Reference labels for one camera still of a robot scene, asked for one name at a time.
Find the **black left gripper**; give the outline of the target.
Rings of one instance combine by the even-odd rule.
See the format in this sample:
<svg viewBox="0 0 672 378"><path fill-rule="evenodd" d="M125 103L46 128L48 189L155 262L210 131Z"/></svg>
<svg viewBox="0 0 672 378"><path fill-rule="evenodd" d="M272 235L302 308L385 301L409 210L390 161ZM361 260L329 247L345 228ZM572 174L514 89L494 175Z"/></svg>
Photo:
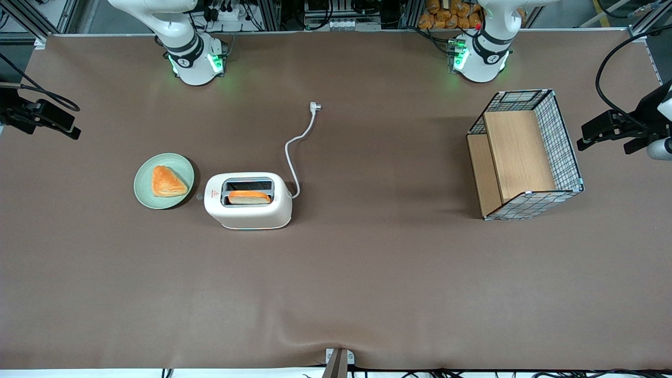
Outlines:
<svg viewBox="0 0 672 378"><path fill-rule="evenodd" d="M636 109L629 113L632 118L624 124L624 131L636 137L670 137L671 80L641 98ZM577 148L585 151L596 143L617 141L628 137L620 126L624 118L615 110L607 110L581 126L582 138Z"/></svg>

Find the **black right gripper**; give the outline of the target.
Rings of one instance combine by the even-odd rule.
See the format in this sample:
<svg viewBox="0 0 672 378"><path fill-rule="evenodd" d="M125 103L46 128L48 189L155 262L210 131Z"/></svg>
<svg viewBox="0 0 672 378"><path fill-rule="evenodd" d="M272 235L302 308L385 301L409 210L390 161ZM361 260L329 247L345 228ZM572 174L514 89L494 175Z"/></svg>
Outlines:
<svg viewBox="0 0 672 378"><path fill-rule="evenodd" d="M17 89L1 89L1 123L26 134L33 134L36 126L29 119L31 113L24 105L30 102L19 96ZM72 140L81 136L81 129L74 127L74 116L47 100L37 100L33 105L34 117L43 126L63 131Z"/></svg>

